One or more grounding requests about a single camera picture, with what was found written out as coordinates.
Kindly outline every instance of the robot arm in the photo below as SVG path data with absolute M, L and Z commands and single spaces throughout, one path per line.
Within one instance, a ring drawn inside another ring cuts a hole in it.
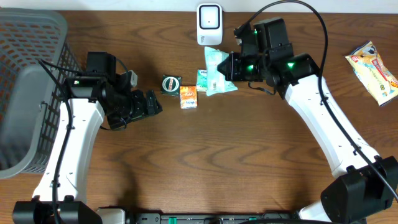
M 265 80 L 274 88 L 274 93 L 278 92 L 299 113 L 325 153 L 336 180 L 321 193 L 321 201 L 299 211 L 300 218 L 351 223 L 389 208 L 393 194 L 374 169 L 396 189 L 398 162 L 393 157 L 381 159 L 362 139 L 334 101 L 323 77 L 321 84 L 327 100 L 321 100 L 318 88 L 320 69 L 308 54 L 294 55 L 282 18 L 260 21 L 254 24 L 254 30 L 249 23 L 252 19 L 234 30 L 241 53 L 231 53 L 218 65 L 218 71 L 225 75 L 227 81 Z M 372 162 L 374 169 L 361 155 L 357 155 L 326 105 L 322 104 L 324 102 L 364 156 Z
M 86 202 L 86 181 L 91 153 L 97 132 L 104 121 L 104 110 L 99 103 L 88 99 L 70 99 L 73 113 L 73 129 L 63 156 L 59 173 L 58 201 L 70 199 Z M 33 198 L 52 200 L 52 181 L 61 146 L 67 131 L 68 112 L 65 103 L 60 107 L 60 123 L 45 173 L 33 193 Z
M 325 95 L 328 97 L 328 103 L 336 117 L 349 135 L 361 146 L 365 155 L 372 162 L 375 162 L 374 157 L 379 154 L 366 143 L 348 121 L 330 94 L 324 78 L 322 78 L 322 85 Z M 346 174 L 349 166 L 354 166 L 355 169 L 367 166 L 368 164 L 354 152 L 353 147 L 332 120 L 325 106 L 322 105 L 317 86 L 318 77 L 316 75 L 301 78 L 297 85 L 288 87 L 285 99 L 302 117 L 315 136 L 326 155 L 334 178 Z

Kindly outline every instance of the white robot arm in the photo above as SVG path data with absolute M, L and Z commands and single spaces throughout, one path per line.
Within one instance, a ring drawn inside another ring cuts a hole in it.
M 86 203 L 86 181 L 91 153 L 97 132 L 104 121 L 104 110 L 99 103 L 90 103 L 88 99 L 70 99 L 73 113 L 73 129 L 63 156 L 59 173 L 58 201 L 68 195 L 74 200 Z M 50 160 L 33 198 L 40 201 L 52 200 L 52 181 L 61 146 L 67 131 L 68 111 L 65 103 L 60 107 L 60 124 L 53 145 Z
M 349 166 L 354 166 L 356 169 L 367 166 L 368 164 L 362 157 L 354 152 L 353 147 L 332 120 L 325 106 L 322 105 L 317 88 L 318 77 L 316 75 L 311 75 L 300 79 L 298 82 L 298 85 L 290 85 L 288 87 L 285 96 L 286 100 L 289 105 L 299 113 L 315 136 L 315 139 L 318 141 L 328 160 L 334 178 L 347 174 L 347 167 Z M 366 143 L 348 121 L 347 117 L 330 94 L 324 78 L 322 78 L 322 85 L 333 113 L 349 135 L 360 144 L 364 154 L 372 162 L 375 162 L 376 160 L 374 157 L 379 154 Z M 301 209 L 299 215 L 300 218 L 305 220 L 330 222 L 321 201 Z

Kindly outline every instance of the wet wipes package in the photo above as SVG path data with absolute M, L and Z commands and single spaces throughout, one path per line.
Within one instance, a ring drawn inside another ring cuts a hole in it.
M 398 95 L 398 80 L 384 66 L 371 41 L 357 48 L 346 59 L 368 92 L 382 106 Z
M 237 90 L 231 81 L 225 81 L 225 76 L 217 71 L 217 66 L 228 58 L 228 54 L 220 50 L 205 47 L 205 59 L 207 68 L 207 91 L 206 95 L 225 93 Z

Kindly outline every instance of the orange snack box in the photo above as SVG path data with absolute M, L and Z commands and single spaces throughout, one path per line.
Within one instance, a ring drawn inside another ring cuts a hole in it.
M 180 87 L 181 109 L 191 109 L 198 106 L 198 94 L 196 86 Z

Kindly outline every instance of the small box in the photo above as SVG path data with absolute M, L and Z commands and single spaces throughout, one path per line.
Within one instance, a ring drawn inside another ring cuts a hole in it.
M 162 94 L 178 96 L 180 94 L 181 77 L 163 75 Z
M 192 109 L 198 106 L 198 94 L 196 86 L 180 87 L 181 109 Z

